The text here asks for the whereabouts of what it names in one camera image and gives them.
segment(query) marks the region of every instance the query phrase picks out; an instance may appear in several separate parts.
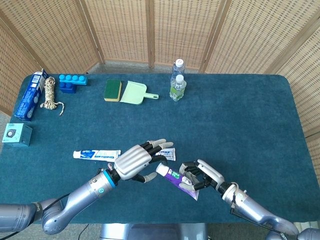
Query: robotic arm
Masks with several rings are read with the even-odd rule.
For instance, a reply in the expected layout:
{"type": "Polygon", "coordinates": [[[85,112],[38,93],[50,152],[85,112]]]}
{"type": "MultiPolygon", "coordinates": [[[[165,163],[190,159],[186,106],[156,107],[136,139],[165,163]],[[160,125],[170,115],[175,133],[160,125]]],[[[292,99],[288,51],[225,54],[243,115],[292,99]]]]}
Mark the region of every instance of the robotic arm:
{"type": "Polygon", "coordinates": [[[213,187],[221,194],[222,200],[230,205],[231,214],[270,229],[271,231],[266,236],[266,240],[320,239],[319,229],[308,228],[299,234],[298,229],[292,222],[276,216],[263,208],[247,195],[246,190],[242,191],[239,189],[236,182],[226,182],[218,171],[203,160],[198,159],[197,162],[182,164],[180,173],[190,178],[202,175],[204,181],[195,184],[193,190],[213,187]]]}
{"type": "Polygon", "coordinates": [[[160,139],[133,146],[114,161],[113,167],[109,163],[108,169],[102,169],[99,174],[70,193],[64,208],[57,199],[31,204],[0,204],[0,232],[20,232],[34,221],[41,220],[46,234],[60,233],[77,214],[113,190],[119,180],[132,179],[146,183],[155,178],[155,172],[147,176],[138,173],[154,162],[162,161],[167,164],[164,156],[155,156],[155,153],[172,145],[172,142],[160,139]]]}

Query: toothpaste cap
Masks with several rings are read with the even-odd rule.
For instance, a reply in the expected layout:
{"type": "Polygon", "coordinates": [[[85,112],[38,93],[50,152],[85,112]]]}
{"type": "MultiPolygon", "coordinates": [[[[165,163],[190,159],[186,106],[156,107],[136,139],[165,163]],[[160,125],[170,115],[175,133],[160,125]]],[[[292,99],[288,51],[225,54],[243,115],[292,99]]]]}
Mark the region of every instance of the toothpaste cap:
{"type": "Polygon", "coordinates": [[[155,171],[164,177],[168,173],[169,167],[160,163],[155,171]]]}
{"type": "Polygon", "coordinates": [[[79,159],[81,156],[81,151],[73,151],[73,158],[79,159]]]}

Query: rope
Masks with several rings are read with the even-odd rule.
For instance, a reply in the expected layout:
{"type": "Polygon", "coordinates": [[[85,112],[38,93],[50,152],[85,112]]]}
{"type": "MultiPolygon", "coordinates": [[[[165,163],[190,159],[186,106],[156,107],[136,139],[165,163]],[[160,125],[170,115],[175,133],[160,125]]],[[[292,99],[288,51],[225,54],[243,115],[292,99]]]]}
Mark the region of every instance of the rope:
{"type": "Polygon", "coordinates": [[[45,91],[45,102],[41,103],[40,108],[45,108],[49,110],[54,110],[59,104],[62,105],[62,110],[60,112],[61,116],[64,113],[65,105],[63,102],[55,102],[55,84],[56,80],[50,76],[44,82],[44,91],[45,91]]]}

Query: blue toy block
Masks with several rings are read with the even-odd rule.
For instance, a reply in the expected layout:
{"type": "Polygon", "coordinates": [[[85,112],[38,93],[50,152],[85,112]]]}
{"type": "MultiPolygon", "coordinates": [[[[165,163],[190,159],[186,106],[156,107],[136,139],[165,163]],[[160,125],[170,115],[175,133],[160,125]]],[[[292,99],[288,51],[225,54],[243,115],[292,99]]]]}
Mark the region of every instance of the blue toy block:
{"type": "Polygon", "coordinates": [[[88,78],[84,75],[64,75],[60,74],[59,75],[59,80],[60,83],[71,83],[74,85],[87,85],[88,83],[88,78]]]}
{"type": "Polygon", "coordinates": [[[61,92],[65,94],[75,94],[77,90],[77,85],[72,84],[70,82],[65,83],[65,82],[60,82],[59,83],[59,88],[61,92]]]}

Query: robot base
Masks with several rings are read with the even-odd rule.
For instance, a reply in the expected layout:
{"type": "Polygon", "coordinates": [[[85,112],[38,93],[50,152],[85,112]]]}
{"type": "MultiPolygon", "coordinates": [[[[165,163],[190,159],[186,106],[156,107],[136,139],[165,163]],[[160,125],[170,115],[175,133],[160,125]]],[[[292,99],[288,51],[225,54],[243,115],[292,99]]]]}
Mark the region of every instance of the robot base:
{"type": "Polygon", "coordinates": [[[102,224],[100,240],[208,240],[205,223],[102,224]]]}

